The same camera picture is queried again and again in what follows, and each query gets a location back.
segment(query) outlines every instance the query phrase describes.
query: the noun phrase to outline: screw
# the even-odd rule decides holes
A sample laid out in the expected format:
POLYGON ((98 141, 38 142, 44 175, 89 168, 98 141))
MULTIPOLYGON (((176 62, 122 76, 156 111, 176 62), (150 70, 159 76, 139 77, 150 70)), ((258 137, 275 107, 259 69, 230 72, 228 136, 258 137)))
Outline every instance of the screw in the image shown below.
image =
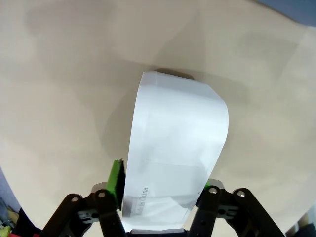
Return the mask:
POLYGON ((99 196, 99 198, 104 198, 105 197, 105 193, 104 192, 99 193, 98 196, 99 196))
POLYGON ((237 195, 238 195, 239 197, 242 197, 242 198, 244 198, 244 197, 246 196, 246 194, 245 194, 243 191, 238 191, 238 192, 237 192, 237 195))
POLYGON ((209 192, 210 192, 211 194, 217 194, 216 188, 210 188, 210 189, 209 189, 209 192))

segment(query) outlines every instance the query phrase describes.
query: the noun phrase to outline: red object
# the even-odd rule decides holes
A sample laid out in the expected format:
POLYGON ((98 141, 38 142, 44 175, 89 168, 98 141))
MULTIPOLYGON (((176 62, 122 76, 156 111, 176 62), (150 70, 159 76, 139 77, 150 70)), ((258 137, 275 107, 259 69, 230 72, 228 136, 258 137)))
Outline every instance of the red object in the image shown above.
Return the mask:
POLYGON ((20 236, 17 236, 15 234, 12 234, 12 233, 9 233, 9 236, 8 237, 20 237, 20 236))

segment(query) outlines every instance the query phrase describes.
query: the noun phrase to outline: beige table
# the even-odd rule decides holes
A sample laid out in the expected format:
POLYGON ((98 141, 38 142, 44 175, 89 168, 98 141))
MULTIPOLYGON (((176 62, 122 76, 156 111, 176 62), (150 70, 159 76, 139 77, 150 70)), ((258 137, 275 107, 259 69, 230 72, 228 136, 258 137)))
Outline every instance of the beige table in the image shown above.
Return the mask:
MULTIPOLYGON (((0 11, 0 165, 38 227, 127 158, 142 72, 158 68, 228 105, 212 178, 248 187, 283 231, 315 201, 316 29, 248 0, 3 0, 0 11)), ((214 236, 233 233, 217 222, 214 236)))

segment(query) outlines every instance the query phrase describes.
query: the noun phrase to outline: white paper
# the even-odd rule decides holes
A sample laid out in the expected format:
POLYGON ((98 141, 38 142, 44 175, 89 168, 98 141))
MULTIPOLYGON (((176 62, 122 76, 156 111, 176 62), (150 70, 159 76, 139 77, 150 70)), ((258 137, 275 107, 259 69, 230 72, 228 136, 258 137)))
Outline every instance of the white paper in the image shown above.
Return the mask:
POLYGON ((127 161, 126 231, 182 227, 220 155, 228 123, 225 102, 207 84, 143 73, 127 161))

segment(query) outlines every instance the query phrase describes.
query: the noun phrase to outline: black bracket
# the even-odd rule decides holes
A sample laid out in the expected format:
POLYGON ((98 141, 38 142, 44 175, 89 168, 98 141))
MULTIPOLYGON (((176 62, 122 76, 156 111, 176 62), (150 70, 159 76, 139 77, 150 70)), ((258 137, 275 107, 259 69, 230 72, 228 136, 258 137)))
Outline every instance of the black bracket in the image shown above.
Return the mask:
POLYGON ((210 237, 216 218, 224 218, 239 237, 283 237, 283 233, 254 195, 245 188, 232 194, 206 187, 189 231, 178 233, 126 233, 113 194, 101 189, 86 198, 70 194, 50 218, 40 237, 81 237, 93 222, 100 222, 105 237, 210 237))

